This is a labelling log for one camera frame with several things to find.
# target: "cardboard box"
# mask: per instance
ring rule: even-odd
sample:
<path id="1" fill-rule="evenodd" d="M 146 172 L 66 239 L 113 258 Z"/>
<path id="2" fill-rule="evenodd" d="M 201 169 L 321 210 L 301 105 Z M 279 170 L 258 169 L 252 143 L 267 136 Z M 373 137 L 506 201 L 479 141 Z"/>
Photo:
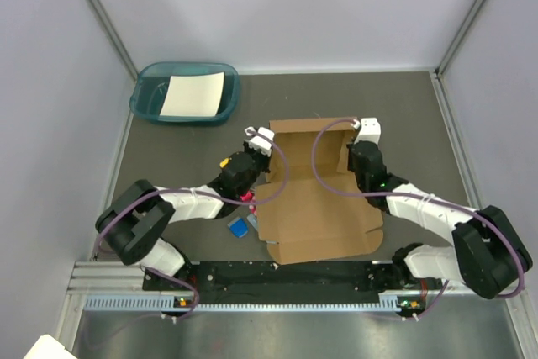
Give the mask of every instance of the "cardboard box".
<path id="1" fill-rule="evenodd" d="M 270 122 L 275 142 L 290 165 L 290 181 L 281 196 L 256 208 L 259 236 L 280 264 L 328 260 L 374 252 L 382 242 L 381 212 L 364 198 L 341 197 L 323 188 L 310 166 L 312 144 L 319 131 L 336 119 L 289 119 Z M 331 186 L 358 192 L 347 171 L 347 147 L 354 131 L 343 123 L 319 142 L 316 163 Z M 256 199 L 271 196 L 284 178 L 282 158 L 273 152 L 268 184 L 256 187 Z"/>

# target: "gray wall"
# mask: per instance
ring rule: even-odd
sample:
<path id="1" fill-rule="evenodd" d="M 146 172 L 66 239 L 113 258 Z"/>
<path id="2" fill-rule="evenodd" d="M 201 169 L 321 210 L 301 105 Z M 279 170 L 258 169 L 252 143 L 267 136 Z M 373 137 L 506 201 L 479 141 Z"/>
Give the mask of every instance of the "gray wall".
<path id="1" fill-rule="evenodd" d="M 538 260 L 538 2 L 489 0 L 446 74 L 482 194 Z M 538 309 L 538 273 L 527 277 Z"/>
<path id="2" fill-rule="evenodd" d="M 437 66 L 473 0 L 102 0 L 138 68 L 225 61 L 241 71 Z"/>
<path id="3" fill-rule="evenodd" d="M 85 0 L 0 14 L 0 357 L 20 358 L 87 258 L 132 83 Z"/>

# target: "plastic tub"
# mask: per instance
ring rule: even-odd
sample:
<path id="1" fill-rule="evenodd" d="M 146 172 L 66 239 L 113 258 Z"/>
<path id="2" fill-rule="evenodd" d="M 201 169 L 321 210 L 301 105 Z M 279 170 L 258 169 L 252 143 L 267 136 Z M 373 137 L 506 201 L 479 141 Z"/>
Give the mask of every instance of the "plastic tub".
<path id="1" fill-rule="evenodd" d="M 201 76 L 224 73 L 224 88 L 217 114 L 211 117 L 177 117 L 161 115 L 162 104 L 171 76 Z M 184 124 L 222 124 L 239 101 L 240 79 L 237 71 L 225 63 L 158 62 L 138 75 L 129 107 L 134 115 L 154 122 Z"/>

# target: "white paper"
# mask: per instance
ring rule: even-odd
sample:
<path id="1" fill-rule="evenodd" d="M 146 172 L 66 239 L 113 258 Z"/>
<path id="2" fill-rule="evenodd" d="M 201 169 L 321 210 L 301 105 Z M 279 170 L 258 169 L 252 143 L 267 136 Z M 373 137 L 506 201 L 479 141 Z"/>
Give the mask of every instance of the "white paper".
<path id="1" fill-rule="evenodd" d="M 172 76 L 161 115 L 214 117 L 223 88 L 223 72 L 204 76 Z"/>

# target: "black and white robotic arm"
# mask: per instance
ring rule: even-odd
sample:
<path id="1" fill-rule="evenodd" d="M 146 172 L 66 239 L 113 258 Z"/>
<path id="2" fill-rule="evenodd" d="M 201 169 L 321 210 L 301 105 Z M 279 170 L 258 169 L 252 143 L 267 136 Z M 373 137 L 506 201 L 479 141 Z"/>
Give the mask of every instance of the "black and white robotic arm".
<path id="1" fill-rule="evenodd" d="M 219 219 L 232 214 L 237 204 L 226 203 L 220 198 L 241 201 L 263 172 L 268 172 L 274 134 L 259 128 L 259 135 L 249 135 L 254 128 L 247 128 L 243 151 L 238 151 L 220 162 L 220 174 L 201 187 L 185 188 L 180 193 L 155 195 L 119 220 L 104 236 L 125 265 L 139 264 L 151 267 L 168 276 L 175 276 L 185 265 L 186 257 L 162 237 L 171 222 L 189 219 Z M 96 229 L 102 233 L 107 225 L 139 198 L 154 193 L 146 180 L 139 180 L 122 193 L 99 216 Z"/>
<path id="2" fill-rule="evenodd" d="M 354 125 L 358 135 L 349 144 L 348 169 L 355 173 L 363 193 L 407 193 L 420 196 L 376 196 L 367 201 L 386 214 L 414 222 L 446 240 L 450 246 L 412 244 L 393 257 L 404 277 L 443 278 L 465 283 L 483 298 L 494 298 L 518 278 L 514 259 L 503 243 L 469 213 L 440 206 L 443 201 L 388 172 L 377 147 L 381 127 L 376 119 L 362 119 Z M 532 259 L 504 212 L 494 206 L 465 207 L 489 220 L 506 237 L 520 259 L 524 272 Z"/>

